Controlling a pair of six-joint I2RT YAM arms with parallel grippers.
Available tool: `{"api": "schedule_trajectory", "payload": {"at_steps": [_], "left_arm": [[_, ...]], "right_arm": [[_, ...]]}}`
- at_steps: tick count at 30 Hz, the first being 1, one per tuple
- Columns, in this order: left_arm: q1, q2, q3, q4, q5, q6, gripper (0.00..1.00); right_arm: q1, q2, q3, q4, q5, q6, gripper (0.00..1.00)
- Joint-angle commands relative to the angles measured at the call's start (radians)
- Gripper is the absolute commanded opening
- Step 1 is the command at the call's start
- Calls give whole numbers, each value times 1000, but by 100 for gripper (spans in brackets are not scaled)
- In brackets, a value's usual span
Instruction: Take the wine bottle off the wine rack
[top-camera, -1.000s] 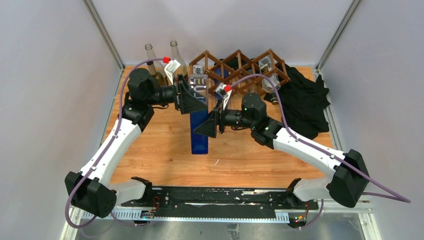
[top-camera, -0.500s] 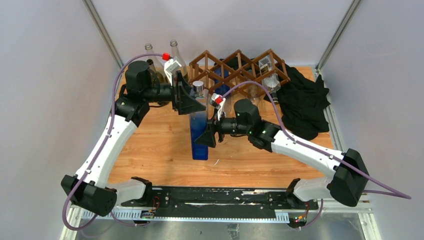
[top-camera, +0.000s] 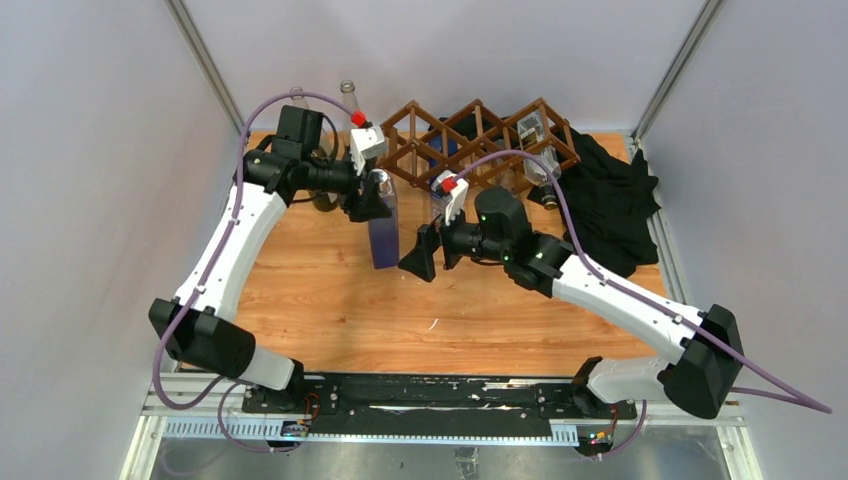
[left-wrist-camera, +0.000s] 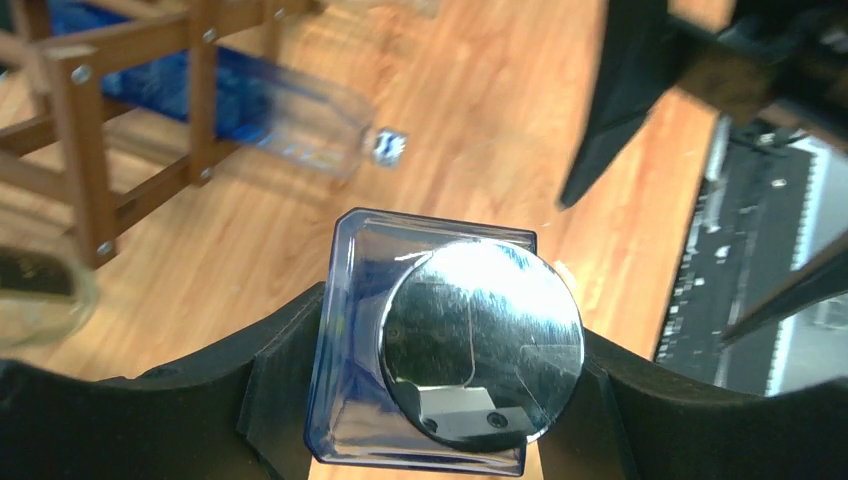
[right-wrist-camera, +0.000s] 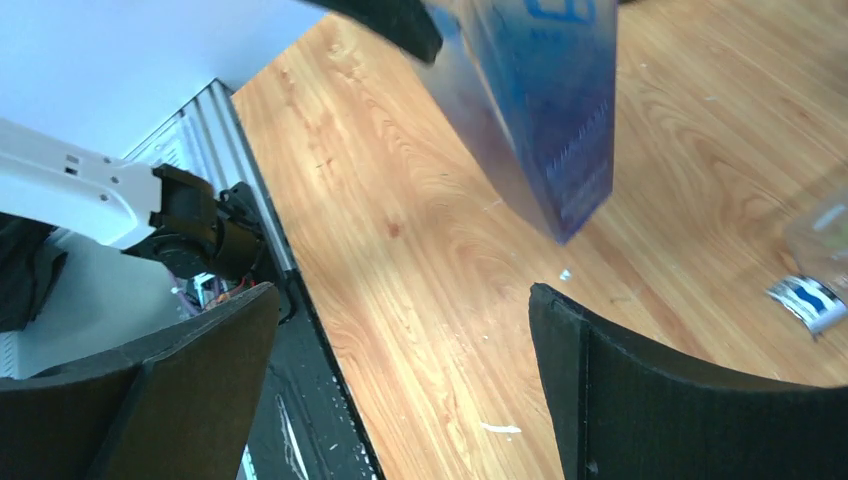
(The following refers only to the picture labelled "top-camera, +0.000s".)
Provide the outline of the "blue labelled clear bottle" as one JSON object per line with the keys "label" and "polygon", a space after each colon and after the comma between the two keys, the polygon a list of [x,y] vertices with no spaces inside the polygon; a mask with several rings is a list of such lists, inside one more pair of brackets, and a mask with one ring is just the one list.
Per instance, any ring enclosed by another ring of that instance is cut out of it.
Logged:
{"label": "blue labelled clear bottle", "polygon": [[381,200],[389,208],[388,218],[368,222],[368,233],[373,267],[377,270],[394,268],[399,262],[398,196],[391,175],[375,169],[371,176],[377,181]]}

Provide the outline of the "dark green wine bottle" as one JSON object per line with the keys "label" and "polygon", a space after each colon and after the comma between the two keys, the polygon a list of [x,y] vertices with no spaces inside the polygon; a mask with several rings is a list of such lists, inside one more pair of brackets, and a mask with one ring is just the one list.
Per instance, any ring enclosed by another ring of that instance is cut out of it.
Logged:
{"label": "dark green wine bottle", "polygon": [[[322,160],[335,160],[336,153],[334,151],[334,140],[329,130],[323,130],[319,146],[315,150],[315,155]],[[312,205],[321,212],[330,212],[338,208],[338,198],[336,194],[327,193],[324,191],[309,191],[312,198]]]}

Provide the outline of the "clear bottle with black label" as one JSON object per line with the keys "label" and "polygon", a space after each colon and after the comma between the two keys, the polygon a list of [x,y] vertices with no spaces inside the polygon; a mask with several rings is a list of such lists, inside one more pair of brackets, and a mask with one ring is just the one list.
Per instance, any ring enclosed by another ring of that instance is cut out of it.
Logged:
{"label": "clear bottle with black label", "polygon": [[358,111],[359,104],[356,96],[356,86],[354,82],[350,79],[342,80],[340,82],[339,88],[342,95],[342,102],[344,103],[346,108],[351,113],[355,113],[356,111]]}

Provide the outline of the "tall clear glass bottle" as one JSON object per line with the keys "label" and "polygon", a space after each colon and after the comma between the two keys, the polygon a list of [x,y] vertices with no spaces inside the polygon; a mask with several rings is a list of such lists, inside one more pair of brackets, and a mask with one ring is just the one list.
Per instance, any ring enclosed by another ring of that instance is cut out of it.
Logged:
{"label": "tall clear glass bottle", "polygon": [[301,87],[293,87],[290,89],[289,93],[291,94],[290,100],[295,107],[304,110],[310,109],[308,98],[303,95],[303,89]]}

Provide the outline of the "clear square glass bottle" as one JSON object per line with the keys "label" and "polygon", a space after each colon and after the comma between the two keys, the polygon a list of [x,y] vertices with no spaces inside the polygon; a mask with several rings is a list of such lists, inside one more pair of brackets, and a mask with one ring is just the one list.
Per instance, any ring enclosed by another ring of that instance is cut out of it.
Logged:
{"label": "clear square glass bottle", "polygon": [[[529,113],[517,122],[519,144],[522,150],[529,151],[545,138],[544,127],[548,121],[542,118],[540,111]],[[528,199],[542,205],[546,210],[559,207],[558,196],[552,179],[561,175],[557,150],[553,146],[539,147],[534,153],[536,160],[524,160],[525,178],[534,185]]]}

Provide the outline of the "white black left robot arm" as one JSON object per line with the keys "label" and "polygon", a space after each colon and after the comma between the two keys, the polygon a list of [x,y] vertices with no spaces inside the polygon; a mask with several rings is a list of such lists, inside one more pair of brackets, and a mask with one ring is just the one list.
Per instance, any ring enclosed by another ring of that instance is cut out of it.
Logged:
{"label": "white black left robot arm", "polygon": [[167,397],[161,383],[165,356],[252,385],[283,413],[298,411],[308,399],[304,366],[257,343],[235,324],[241,293],[273,227],[300,191],[338,197],[354,223],[388,218],[390,207],[379,192],[374,163],[386,152],[383,131],[364,113],[351,115],[350,147],[343,159],[320,152],[325,115],[284,106],[277,130],[248,150],[237,165],[228,203],[191,274],[168,299],[155,299],[148,318],[159,343],[154,354],[153,387],[172,409],[188,409]]}

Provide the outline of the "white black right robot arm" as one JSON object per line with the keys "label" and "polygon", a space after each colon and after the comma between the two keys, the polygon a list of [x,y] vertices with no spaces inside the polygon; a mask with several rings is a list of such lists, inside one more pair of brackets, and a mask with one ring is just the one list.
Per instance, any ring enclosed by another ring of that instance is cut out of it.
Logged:
{"label": "white black right robot arm", "polygon": [[536,231],[521,201],[502,187],[474,200],[477,222],[466,219],[454,189],[443,214],[419,227],[400,269],[430,282],[434,254],[445,269],[467,257],[501,266],[518,286],[577,305],[638,336],[655,352],[625,360],[592,357],[573,378],[571,403],[596,417],[625,400],[667,400],[702,419],[720,413],[742,368],[734,315],[720,305],[708,311],[684,305],[635,285],[581,256],[562,238]]}

